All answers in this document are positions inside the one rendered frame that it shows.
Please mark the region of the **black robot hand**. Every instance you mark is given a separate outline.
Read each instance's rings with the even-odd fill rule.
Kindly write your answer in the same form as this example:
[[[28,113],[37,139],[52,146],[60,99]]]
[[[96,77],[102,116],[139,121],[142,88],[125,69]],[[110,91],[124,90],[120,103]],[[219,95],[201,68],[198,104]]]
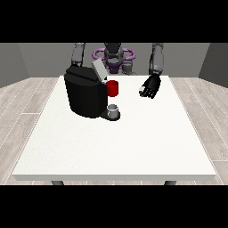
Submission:
[[[148,79],[142,84],[145,87],[144,91],[139,95],[141,97],[148,97],[153,99],[157,94],[160,87],[161,79],[158,74],[152,74]]]

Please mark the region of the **red pod holder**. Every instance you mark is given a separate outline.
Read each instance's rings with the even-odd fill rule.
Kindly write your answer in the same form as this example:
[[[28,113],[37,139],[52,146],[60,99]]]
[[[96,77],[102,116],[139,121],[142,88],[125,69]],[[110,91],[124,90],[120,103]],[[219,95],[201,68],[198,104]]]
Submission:
[[[106,83],[106,86],[107,86],[107,95],[109,97],[115,97],[118,95],[118,81],[109,80]]]

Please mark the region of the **pale grey machine lid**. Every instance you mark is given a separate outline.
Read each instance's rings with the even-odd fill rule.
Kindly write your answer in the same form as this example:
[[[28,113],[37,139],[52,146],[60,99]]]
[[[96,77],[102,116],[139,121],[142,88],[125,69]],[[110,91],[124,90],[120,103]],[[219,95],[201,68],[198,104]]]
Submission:
[[[101,59],[97,59],[97,60],[93,61],[92,67],[95,70],[97,77],[101,81],[103,81],[109,75],[109,73],[105,69]]]

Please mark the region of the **black coffee machine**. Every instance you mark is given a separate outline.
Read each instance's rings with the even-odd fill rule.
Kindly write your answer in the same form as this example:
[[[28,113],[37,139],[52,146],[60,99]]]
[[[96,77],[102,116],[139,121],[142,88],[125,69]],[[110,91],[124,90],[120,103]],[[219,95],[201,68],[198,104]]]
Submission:
[[[97,77],[93,68],[70,66],[64,75],[65,86],[69,98],[69,106],[73,112],[84,118],[105,118],[109,121],[120,119],[108,117],[108,98],[106,82]]]

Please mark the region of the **small grey cup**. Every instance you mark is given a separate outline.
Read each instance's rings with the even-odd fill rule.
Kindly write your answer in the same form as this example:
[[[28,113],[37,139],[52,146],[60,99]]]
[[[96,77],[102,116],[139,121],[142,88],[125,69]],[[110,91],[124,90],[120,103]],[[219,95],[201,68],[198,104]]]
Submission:
[[[109,118],[116,118],[118,116],[118,106],[116,104],[110,104],[107,110]]]

